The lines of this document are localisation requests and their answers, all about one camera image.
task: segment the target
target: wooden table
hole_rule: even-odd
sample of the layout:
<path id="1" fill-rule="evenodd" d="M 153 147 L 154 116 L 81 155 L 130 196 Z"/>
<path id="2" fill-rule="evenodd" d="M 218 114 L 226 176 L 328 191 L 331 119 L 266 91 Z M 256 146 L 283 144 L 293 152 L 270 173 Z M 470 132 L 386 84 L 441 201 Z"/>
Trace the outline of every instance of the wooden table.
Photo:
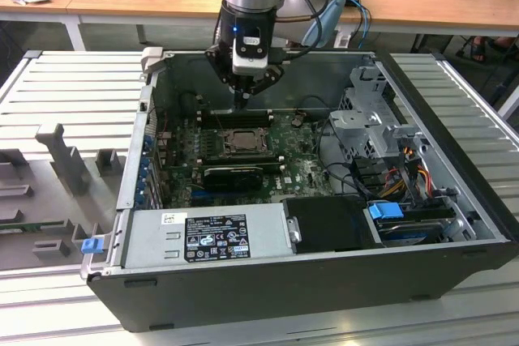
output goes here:
<path id="1" fill-rule="evenodd" d="M 0 19 L 61 22 L 76 50 L 84 50 L 82 23 L 212 26 L 221 0 L 51 0 L 18 6 L 0 0 Z M 371 31 L 515 36 L 519 32 L 519 0 L 362 0 L 372 13 Z M 359 21 L 355 8 L 345 9 L 341 29 Z"/>

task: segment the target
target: person's foot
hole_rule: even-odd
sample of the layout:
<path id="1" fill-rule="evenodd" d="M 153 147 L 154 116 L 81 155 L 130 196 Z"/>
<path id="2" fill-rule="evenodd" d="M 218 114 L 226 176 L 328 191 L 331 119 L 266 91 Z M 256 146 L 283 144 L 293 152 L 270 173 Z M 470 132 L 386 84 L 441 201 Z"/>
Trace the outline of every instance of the person's foot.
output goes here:
<path id="1" fill-rule="evenodd" d="M 470 44 L 470 58 L 476 62 L 485 62 L 487 56 L 485 55 L 485 40 L 484 36 L 475 36 Z"/>
<path id="2" fill-rule="evenodd" d="M 499 46 L 503 49 L 508 49 L 510 46 L 512 46 L 514 40 L 515 38 L 512 36 L 500 36 L 499 38 L 494 39 L 493 42 L 496 46 Z"/>
<path id="3" fill-rule="evenodd" d="M 488 44 L 491 48 L 494 50 L 502 53 L 507 54 L 507 58 L 511 58 L 512 60 L 519 61 L 519 48 L 517 48 L 516 45 L 513 44 L 515 41 L 515 38 L 512 36 L 500 36 L 499 38 L 496 38 L 495 40 L 490 40 Z"/>

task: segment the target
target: white label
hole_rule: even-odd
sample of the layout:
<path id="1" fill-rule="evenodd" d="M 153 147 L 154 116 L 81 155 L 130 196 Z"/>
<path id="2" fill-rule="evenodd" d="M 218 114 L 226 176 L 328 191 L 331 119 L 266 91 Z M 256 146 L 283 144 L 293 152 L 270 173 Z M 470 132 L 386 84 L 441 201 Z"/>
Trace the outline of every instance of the white label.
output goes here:
<path id="1" fill-rule="evenodd" d="M 249 246 L 235 246 L 234 253 L 239 253 L 241 251 L 249 251 Z"/>
<path id="2" fill-rule="evenodd" d="M 243 37 L 243 43 L 245 45 L 258 46 L 260 44 L 260 39 L 255 36 L 245 36 Z"/>
<path id="3" fill-rule="evenodd" d="M 22 229 L 3 229 L 0 230 L 0 234 L 20 234 L 24 231 Z"/>
<path id="4" fill-rule="evenodd" d="M 185 224 L 187 212 L 162 214 L 162 224 Z"/>

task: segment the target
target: gray bracket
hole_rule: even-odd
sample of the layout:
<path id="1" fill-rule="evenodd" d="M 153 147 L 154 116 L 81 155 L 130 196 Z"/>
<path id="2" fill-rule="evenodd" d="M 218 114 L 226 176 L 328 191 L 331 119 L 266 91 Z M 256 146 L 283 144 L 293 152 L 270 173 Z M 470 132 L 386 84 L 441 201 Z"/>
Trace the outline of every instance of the gray bracket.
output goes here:
<path id="1" fill-rule="evenodd" d="M 87 183 L 81 177 L 85 170 L 84 162 L 73 147 L 71 150 L 63 142 L 63 125 L 41 125 L 36 133 L 36 141 L 43 143 L 54 159 L 53 167 L 62 177 L 72 194 L 83 194 Z"/>
<path id="2" fill-rule="evenodd" d="M 2 211 L 0 213 L 0 224 L 19 223 L 24 218 L 20 210 Z"/>
<path id="3" fill-rule="evenodd" d="M 36 241 L 34 242 L 34 255 L 39 259 L 52 259 L 67 257 L 71 250 L 61 239 L 55 241 Z"/>
<path id="4" fill-rule="evenodd" d="M 42 50 L 28 50 L 25 52 L 24 58 L 40 58 L 42 53 Z"/>
<path id="5" fill-rule="evenodd" d="M 115 149 L 100 149 L 96 156 L 96 166 L 101 177 L 122 174 L 122 166 Z"/>
<path id="6" fill-rule="evenodd" d="M 420 129 L 415 125 L 402 126 L 386 126 L 382 132 L 385 144 L 387 145 L 386 152 L 398 152 L 398 139 L 408 139 L 409 141 L 420 132 Z"/>
<path id="7" fill-rule="evenodd" d="M 21 185 L 21 186 L 1 186 L 0 187 L 0 199 L 1 198 L 30 198 L 34 192 L 32 191 L 31 186 Z"/>
<path id="8" fill-rule="evenodd" d="M 15 166 L 11 162 L 0 162 L 0 179 L 13 180 L 19 178 Z"/>
<path id="9" fill-rule="evenodd" d="M 19 149 L 0 150 L 0 162 L 10 162 L 14 166 L 27 165 L 24 155 Z"/>
<path id="10" fill-rule="evenodd" d="M 74 225 L 70 219 L 67 219 L 61 224 L 42 225 L 40 230 L 46 235 L 68 235 L 74 231 Z"/>
<path id="11" fill-rule="evenodd" d="M 146 75 L 150 75 L 151 73 L 165 67 L 164 62 L 162 61 L 163 50 L 164 48 L 161 47 L 149 47 L 143 50 L 140 58 L 140 65 Z"/>

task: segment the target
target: motherboard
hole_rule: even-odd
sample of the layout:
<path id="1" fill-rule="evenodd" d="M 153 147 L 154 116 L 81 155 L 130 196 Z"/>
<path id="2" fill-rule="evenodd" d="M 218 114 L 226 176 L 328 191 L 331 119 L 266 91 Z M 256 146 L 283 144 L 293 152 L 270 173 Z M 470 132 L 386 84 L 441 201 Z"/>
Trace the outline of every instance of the motherboard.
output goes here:
<path id="1" fill-rule="evenodd" d="M 159 135 L 165 204 L 211 207 L 331 195 L 316 136 L 312 122 L 294 112 L 184 119 Z"/>

